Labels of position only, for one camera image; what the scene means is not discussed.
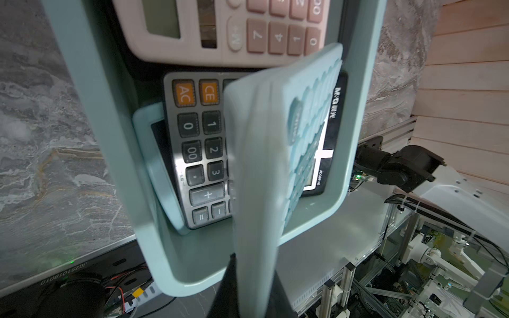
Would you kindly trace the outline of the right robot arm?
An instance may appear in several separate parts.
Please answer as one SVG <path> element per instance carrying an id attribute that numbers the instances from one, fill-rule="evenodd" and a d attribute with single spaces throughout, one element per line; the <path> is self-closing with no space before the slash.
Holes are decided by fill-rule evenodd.
<path id="1" fill-rule="evenodd" d="M 408 145 L 391 154 L 381 150 L 382 141 L 376 136 L 359 144 L 356 170 L 437 205 L 508 250 L 507 203 L 482 191 L 424 147 Z"/>

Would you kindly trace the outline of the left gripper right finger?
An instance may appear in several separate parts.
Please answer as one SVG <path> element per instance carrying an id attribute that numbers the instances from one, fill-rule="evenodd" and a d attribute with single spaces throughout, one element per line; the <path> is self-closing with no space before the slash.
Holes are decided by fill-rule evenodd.
<path id="1" fill-rule="evenodd" d="M 274 273 L 266 318 L 298 318 L 298 314 L 293 310 L 277 272 Z"/>

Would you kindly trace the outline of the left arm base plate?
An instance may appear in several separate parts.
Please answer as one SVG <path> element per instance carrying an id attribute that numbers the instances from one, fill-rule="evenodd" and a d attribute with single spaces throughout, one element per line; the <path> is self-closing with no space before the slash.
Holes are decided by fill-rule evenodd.
<path id="1" fill-rule="evenodd" d="M 135 238 L 1 290 L 2 317 L 131 317 L 160 296 Z"/>

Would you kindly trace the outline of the mint green storage box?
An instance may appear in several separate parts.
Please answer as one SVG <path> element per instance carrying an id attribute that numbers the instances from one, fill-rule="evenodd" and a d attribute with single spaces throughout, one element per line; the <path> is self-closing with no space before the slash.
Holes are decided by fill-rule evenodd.
<path id="1" fill-rule="evenodd" d="M 137 87 L 108 28 L 101 1 L 44 1 L 43 7 L 152 277 L 167 295 L 187 297 L 218 283 L 233 252 L 232 222 L 181 236 L 156 201 L 132 115 Z M 385 1 L 362 1 L 343 69 L 349 82 L 330 181 L 301 199 L 284 230 L 288 242 L 342 206 L 383 26 Z"/>

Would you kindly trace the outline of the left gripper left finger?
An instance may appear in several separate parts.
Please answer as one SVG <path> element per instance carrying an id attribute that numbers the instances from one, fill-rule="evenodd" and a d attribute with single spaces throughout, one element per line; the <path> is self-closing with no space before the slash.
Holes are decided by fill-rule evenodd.
<path id="1" fill-rule="evenodd" d="M 207 318 L 239 318 L 237 259 L 232 254 Z"/>

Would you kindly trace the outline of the pink calculator back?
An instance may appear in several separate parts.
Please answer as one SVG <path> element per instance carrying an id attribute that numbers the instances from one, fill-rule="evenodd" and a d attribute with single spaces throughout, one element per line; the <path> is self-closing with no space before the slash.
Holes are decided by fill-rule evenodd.
<path id="1" fill-rule="evenodd" d="M 329 1 L 114 1 L 130 51 L 161 64 L 271 68 L 322 49 Z"/>

